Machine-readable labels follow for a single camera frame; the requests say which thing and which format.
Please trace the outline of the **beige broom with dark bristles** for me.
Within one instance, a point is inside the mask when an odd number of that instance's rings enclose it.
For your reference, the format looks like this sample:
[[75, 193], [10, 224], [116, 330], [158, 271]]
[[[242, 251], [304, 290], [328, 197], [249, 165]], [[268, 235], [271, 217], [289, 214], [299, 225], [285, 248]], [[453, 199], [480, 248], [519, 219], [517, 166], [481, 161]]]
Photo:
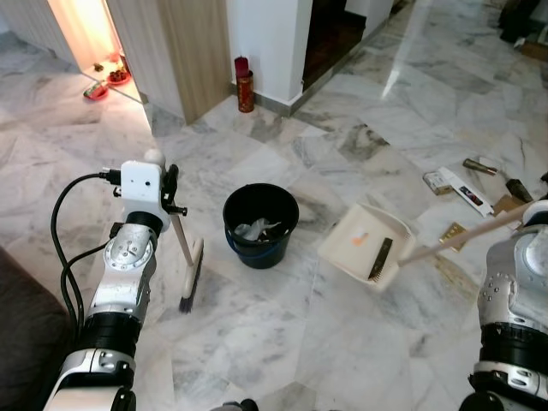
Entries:
[[[170, 164], [167, 165], [167, 158], [159, 149], [150, 149], [144, 154], [144, 160], [146, 162], [152, 162], [153, 164], [159, 164], [165, 172], [168, 171]], [[164, 176], [162, 176], [162, 196], [161, 205], [164, 208]], [[182, 248], [183, 257], [187, 260], [187, 279], [185, 279], [184, 289], [182, 291], [182, 297], [179, 302], [179, 310], [181, 313], [191, 313], [195, 293], [197, 290], [197, 282], [200, 279], [200, 273], [202, 273], [202, 259], [204, 257], [204, 242], [203, 239], [197, 238], [195, 243], [191, 243], [187, 239], [187, 232], [183, 228], [181, 215], [172, 215], [171, 227], [176, 232], [177, 241], [179, 241]]]

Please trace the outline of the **beige plastic dustpan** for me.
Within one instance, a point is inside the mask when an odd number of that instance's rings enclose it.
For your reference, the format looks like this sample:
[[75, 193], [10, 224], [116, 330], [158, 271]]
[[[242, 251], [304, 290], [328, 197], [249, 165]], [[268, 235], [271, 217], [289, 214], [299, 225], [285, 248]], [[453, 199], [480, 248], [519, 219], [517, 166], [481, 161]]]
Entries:
[[[521, 216], [523, 214], [513, 211], [501, 217], [493, 217], [467, 230], [465, 234], [454, 236], [450, 241], [422, 247], [416, 242], [410, 227], [394, 215], [384, 209], [354, 205], [321, 243], [319, 257], [371, 289], [384, 291], [395, 281], [403, 266], [450, 249], [454, 244], [466, 243], [476, 236], [488, 234], [505, 224], [515, 222]], [[394, 240], [394, 244], [389, 252], [383, 277], [378, 282], [368, 281], [373, 259], [386, 236]]]

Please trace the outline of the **long dark brown box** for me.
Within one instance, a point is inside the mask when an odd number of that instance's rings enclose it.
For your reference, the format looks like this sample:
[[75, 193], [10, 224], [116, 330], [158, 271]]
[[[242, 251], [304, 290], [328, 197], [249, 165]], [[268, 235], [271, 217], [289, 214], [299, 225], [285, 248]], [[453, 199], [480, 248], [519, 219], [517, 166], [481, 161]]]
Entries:
[[386, 266], [392, 244], [394, 244], [394, 240], [388, 238], [388, 236], [381, 241], [376, 257], [373, 259], [372, 269], [369, 271], [367, 277], [368, 281], [378, 282], [383, 277], [384, 267]]

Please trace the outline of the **crumpled white trash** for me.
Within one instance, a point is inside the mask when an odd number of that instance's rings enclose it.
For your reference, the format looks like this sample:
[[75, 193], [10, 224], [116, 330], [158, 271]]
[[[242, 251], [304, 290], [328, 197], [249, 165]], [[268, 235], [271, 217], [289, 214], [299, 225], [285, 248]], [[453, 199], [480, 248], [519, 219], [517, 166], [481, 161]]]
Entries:
[[253, 223], [238, 224], [238, 226], [232, 230], [232, 235], [238, 236], [238, 238], [244, 241], [270, 241], [270, 230], [276, 228], [278, 225], [279, 222], [272, 222], [265, 217], [261, 217], [254, 220]]

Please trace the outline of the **black bucket with blue band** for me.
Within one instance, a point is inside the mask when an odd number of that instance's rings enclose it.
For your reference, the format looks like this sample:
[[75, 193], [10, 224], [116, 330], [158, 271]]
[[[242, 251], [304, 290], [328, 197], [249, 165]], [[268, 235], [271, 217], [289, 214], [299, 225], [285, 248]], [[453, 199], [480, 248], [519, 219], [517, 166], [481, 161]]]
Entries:
[[[251, 269], [270, 269], [284, 259], [289, 239], [299, 222], [297, 200], [285, 188], [252, 183], [236, 189], [223, 204], [224, 238], [236, 257]], [[244, 241], [232, 235], [240, 223], [265, 217], [279, 225], [270, 230], [270, 241]]]

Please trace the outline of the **red and gold can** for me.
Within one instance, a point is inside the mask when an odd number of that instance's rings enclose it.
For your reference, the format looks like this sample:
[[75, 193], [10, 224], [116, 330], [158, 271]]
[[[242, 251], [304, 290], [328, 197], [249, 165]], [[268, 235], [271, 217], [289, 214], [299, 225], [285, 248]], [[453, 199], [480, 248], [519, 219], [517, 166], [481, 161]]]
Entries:
[[254, 110], [253, 74], [247, 57], [234, 59], [236, 95], [238, 95], [238, 107], [241, 113], [250, 113]]

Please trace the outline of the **light wood panel cabinet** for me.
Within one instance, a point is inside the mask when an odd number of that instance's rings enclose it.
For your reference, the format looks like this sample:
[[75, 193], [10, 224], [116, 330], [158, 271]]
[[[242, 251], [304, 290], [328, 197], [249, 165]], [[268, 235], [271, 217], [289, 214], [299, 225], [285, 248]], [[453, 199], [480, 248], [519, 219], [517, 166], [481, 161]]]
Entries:
[[229, 98], [224, 0], [0, 0], [0, 19], [86, 77], [126, 68], [122, 94], [185, 124]]

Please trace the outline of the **short dark brown box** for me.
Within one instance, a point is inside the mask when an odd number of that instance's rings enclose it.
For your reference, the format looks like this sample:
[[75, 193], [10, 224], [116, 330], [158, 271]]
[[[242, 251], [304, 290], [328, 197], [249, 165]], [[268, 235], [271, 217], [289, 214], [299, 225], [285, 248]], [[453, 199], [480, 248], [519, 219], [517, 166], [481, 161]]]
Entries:
[[506, 180], [505, 187], [508, 189], [509, 195], [514, 197], [514, 199], [520, 200], [523, 203], [533, 202], [533, 196], [527, 191], [521, 180], [510, 177]]

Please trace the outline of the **long brown cardboard carton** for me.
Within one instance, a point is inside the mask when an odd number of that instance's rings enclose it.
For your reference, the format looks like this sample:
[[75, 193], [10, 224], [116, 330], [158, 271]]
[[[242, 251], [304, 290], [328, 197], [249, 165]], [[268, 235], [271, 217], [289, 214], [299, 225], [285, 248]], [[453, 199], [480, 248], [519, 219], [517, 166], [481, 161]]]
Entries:
[[538, 43], [536, 40], [518, 39], [515, 48], [525, 57], [539, 60], [542, 63], [548, 62], [548, 46]]

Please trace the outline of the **metallic cylinder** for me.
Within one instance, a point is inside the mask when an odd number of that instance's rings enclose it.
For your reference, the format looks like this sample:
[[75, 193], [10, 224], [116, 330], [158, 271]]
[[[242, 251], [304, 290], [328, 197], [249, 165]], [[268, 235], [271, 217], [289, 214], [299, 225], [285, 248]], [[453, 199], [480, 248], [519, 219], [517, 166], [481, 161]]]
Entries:
[[473, 160], [473, 159], [465, 159], [462, 161], [462, 167], [474, 171], [478, 171], [481, 173], [485, 173], [489, 176], [496, 176], [498, 173], [498, 169], [494, 167], [489, 167], [489, 165], [482, 164], [479, 161]]

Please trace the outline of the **long white red-printed box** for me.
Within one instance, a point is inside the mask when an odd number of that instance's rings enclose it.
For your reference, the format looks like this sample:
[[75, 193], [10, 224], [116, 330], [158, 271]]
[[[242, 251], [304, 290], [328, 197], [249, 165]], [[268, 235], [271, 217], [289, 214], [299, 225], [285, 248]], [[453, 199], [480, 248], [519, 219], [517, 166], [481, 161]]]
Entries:
[[490, 204], [486, 202], [485, 197], [476, 191], [476, 189], [470, 188], [469, 185], [462, 182], [451, 182], [451, 187], [455, 189], [458, 195], [461, 195], [467, 203], [470, 204], [482, 217], [494, 217], [496, 212], [490, 207]]

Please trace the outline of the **black robot left foot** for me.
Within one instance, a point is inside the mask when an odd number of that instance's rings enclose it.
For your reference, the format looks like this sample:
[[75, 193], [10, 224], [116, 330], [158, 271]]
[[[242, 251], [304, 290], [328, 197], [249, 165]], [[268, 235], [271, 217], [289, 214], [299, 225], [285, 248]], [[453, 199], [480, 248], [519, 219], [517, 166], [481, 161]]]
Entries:
[[259, 411], [258, 403], [254, 399], [246, 398], [239, 401], [227, 401], [211, 411]]

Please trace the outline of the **black upright object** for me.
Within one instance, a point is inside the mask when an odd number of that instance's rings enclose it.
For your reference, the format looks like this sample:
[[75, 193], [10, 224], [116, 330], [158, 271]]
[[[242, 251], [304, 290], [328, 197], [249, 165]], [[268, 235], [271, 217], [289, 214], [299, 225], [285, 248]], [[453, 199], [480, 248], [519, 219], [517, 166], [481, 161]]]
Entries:
[[513, 44], [532, 31], [532, 15], [541, 0], [506, 0], [498, 16], [500, 39]]

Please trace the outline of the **gold paper box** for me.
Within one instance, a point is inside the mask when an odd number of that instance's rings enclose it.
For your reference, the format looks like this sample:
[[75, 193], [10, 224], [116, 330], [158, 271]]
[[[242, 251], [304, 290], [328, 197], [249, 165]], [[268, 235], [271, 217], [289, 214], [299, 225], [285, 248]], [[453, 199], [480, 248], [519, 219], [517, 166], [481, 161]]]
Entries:
[[[466, 234], [466, 228], [462, 227], [460, 223], [451, 223], [450, 227], [447, 227], [446, 230], [443, 232], [441, 236], [439, 236], [439, 242], [445, 243], [447, 241], [450, 241], [454, 238], [454, 236], [458, 236], [461, 234]], [[454, 246], [451, 246], [450, 249], [459, 252], [463, 248], [463, 242], [454, 244]]]

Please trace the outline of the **small white beige box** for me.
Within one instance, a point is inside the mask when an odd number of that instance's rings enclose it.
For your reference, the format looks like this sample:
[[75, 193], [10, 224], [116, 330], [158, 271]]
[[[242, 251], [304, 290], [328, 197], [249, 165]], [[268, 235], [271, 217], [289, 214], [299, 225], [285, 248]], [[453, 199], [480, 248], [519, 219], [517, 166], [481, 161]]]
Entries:
[[432, 193], [436, 196], [442, 196], [454, 192], [454, 188], [451, 187], [449, 180], [447, 180], [446, 177], [439, 171], [424, 173], [422, 179], [426, 186], [430, 188]]

